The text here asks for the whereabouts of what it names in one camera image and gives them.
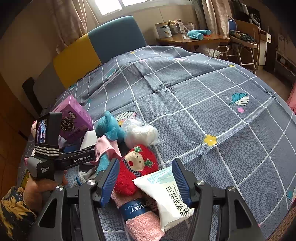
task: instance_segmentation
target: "window frame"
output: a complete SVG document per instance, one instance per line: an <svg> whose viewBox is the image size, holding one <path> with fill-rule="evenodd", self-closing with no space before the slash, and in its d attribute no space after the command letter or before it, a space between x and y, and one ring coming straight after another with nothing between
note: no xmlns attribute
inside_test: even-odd
<svg viewBox="0 0 296 241"><path fill-rule="evenodd" d="M152 7L160 7L165 5L191 5L190 0L147 0L146 2L136 3L129 6L124 6L122 0L118 0L121 4L122 10L115 10L113 12L102 15L95 0L87 0L91 6L96 18L100 24L110 20L130 15L132 12L140 11Z"/></svg>

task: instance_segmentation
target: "device screen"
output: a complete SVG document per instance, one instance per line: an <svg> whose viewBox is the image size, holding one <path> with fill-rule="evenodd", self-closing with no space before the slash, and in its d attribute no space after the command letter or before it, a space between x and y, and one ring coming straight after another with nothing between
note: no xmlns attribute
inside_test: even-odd
<svg viewBox="0 0 296 241"><path fill-rule="evenodd" d="M37 123L37 139L36 141L38 143L45 143L45 138L46 138L46 122L47 119L41 120L40 122Z"/></svg>

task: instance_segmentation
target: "wooden table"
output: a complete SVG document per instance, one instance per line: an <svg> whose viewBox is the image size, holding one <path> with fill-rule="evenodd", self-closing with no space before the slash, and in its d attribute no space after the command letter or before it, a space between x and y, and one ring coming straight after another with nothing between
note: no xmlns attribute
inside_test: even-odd
<svg viewBox="0 0 296 241"><path fill-rule="evenodd" d="M211 34L211 36L204 36L202 40L184 39L182 35L185 35L185 34L175 34L172 37L157 38L156 40L161 45L178 45L178 46L182 46L184 49L191 50L192 52L195 52L195 46L198 46L198 45L230 42L229 37L225 37L218 34Z"/></svg>

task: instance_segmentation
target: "purple box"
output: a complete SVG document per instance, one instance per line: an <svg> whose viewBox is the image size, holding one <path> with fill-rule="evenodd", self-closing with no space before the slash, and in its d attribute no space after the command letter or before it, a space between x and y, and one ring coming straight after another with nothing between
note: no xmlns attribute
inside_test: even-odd
<svg viewBox="0 0 296 241"><path fill-rule="evenodd" d="M62 112L60 136L69 143L83 137L87 131L93 130L91 116L77 102L73 95L68 96L53 112Z"/></svg>

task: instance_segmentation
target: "white wipes package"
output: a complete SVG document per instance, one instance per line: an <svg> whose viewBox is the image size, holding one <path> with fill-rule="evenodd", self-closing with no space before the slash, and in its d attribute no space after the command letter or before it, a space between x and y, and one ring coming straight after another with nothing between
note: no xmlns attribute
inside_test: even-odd
<svg viewBox="0 0 296 241"><path fill-rule="evenodd" d="M193 215L194 208L190 209L182 202L172 167L138 177L133 182L155 199L159 211L160 228L164 232Z"/></svg>

